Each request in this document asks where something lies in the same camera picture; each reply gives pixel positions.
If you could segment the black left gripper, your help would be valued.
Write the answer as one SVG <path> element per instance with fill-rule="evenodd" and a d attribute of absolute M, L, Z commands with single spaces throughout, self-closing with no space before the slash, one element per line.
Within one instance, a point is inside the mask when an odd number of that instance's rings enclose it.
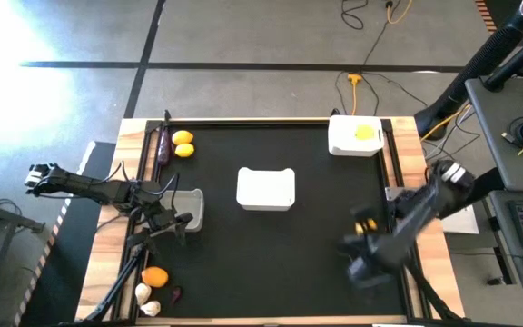
<path fill-rule="evenodd" d="M 181 246 L 186 245 L 186 224 L 192 221 L 191 213 L 181 213 L 174 216 L 172 209 L 166 209 L 160 201 L 146 203 L 142 206 L 142 214 L 151 232 L 166 230 L 175 226 L 175 237 Z"/>

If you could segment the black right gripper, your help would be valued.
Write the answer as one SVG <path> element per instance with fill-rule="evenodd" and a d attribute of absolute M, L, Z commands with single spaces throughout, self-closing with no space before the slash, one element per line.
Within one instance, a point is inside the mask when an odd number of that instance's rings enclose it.
<path fill-rule="evenodd" d="M 371 207 L 350 210 L 355 221 L 373 220 Z M 347 275 L 359 289 L 369 289 L 388 282 L 409 260 L 410 228 L 399 223 L 391 232 L 347 234 L 337 243 L 337 251 L 350 259 Z"/>

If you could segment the white plastic basket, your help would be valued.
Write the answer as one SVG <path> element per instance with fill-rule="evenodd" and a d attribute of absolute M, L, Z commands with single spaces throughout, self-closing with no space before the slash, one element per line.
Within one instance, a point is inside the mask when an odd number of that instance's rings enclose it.
<path fill-rule="evenodd" d="M 296 200 L 295 181 L 291 168 L 263 171 L 242 167 L 238 171 L 236 201 L 247 211 L 288 211 Z"/>
<path fill-rule="evenodd" d="M 368 141 L 355 138 L 358 125 L 369 124 L 377 130 L 376 137 Z M 374 116 L 333 115 L 329 119 L 328 147 L 335 156 L 372 157 L 384 146 L 382 121 Z"/>
<path fill-rule="evenodd" d="M 202 229 L 204 217 L 204 197 L 201 189 L 191 191 L 166 191 L 160 200 L 161 205 L 173 210 L 174 215 L 190 213 L 192 219 L 188 222 L 185 231 L 198 233 Z"/>

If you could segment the orange fruit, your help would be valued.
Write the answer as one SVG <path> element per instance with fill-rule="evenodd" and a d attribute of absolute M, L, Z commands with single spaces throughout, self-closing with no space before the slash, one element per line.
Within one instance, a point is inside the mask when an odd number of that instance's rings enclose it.
<path fill-rule="evenodd" d="M 163 268 L 150 266 L 142 270 L 141 278 L 143 283 L 153 288 L 164 287 L 169 281 L 169 273 Z"/>

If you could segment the purple eggplant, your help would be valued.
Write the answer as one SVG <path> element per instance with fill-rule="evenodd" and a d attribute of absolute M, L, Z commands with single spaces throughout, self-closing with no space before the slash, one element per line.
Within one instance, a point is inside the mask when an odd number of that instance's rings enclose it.
<path fill-rule="evenodd" d="M 160 141 L 158 146 L 157 162 L 161 166 L 166 166 L 171 158 L 171 135 L 168 127 L 161 130 Z"/>

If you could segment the black table mat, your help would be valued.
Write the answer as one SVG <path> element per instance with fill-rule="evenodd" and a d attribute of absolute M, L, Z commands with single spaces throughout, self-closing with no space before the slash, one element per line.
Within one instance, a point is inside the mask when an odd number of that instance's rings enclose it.
<path fill-rule="evenodd" d="M 200 189 L 202 229 L 179 243 L 156 238 L 147 262 L 183 290 L 166 304 L 172 318 L 402 315 L 397 278 L 369 289 L 349 280 L 341 239 L 354 232 L 352 211 L 369 207 L 387 222 L 381 159 L 334 156 L 323 124 L 191 127 L 194 154 L 162 172 L 181 191 Z M 284 212 L 255 212 L 237 202 L 238 172 L 295 174 L 295 201 Z"/>

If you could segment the white paper sheet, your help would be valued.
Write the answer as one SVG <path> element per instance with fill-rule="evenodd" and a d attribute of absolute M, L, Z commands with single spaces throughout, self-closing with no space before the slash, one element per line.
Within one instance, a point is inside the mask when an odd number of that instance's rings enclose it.
<path fill-rule="evenodd" d="M 478 223 L 472 205 L 441 220 L 445 233 L 479 234 Z"/>

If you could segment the black floor mat striped edge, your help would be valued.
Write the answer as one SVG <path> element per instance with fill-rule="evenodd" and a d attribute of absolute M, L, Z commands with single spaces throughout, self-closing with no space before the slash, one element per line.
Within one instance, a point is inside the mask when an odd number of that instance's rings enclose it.
<path fill-rule="evenodd" d="M 44 239 L 12 327 L 73 322 L 84 285 L 101 206 L 91 200 L 63 200 Z"/>

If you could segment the black desk leg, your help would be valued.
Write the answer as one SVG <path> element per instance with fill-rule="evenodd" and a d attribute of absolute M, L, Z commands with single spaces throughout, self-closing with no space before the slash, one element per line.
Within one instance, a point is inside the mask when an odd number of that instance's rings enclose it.
<path fill-rule="evenodd" d="M 475 179 L 471 192 L 463 205 L 472 205 L 483 200 L 490 192 L 504 189 L 505 184 L 502 181 L 498 168 L 492 168 Z"/>

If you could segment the grey desk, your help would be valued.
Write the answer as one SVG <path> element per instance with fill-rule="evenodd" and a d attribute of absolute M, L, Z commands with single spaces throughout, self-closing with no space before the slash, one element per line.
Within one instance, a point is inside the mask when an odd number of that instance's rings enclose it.
<path fill-rule="evenodd" d="M 489 221 L 497 242 L 494 253 L 502 273 L 501 282 L 518 283 L 523 289 L 523 246 L 508 208 L 508 201 L 523 200 L 523 192 L 494 191 L 488 198 L 494 211 Z"/>
<path fill-rule="evenodd" d="M 523 116 L 523 78 L 507 81 L 496 92 L 479 79 L 469 79 L 465 87 L 505 188 L 523 191 L 523 153 L 502 137 L 510 123 Z"/>

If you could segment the black tower fan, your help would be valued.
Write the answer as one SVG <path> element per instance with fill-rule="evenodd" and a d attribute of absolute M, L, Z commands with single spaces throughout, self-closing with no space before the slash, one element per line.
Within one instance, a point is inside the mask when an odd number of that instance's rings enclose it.
<path fill-rule="evenodd" d="M 490 75 L 523 39 L 523 0 L 468 61 L 443 94 L 428 108 L 414 115 L 420 137 L 451 117 L 467 101 L 465 82 Z"/>

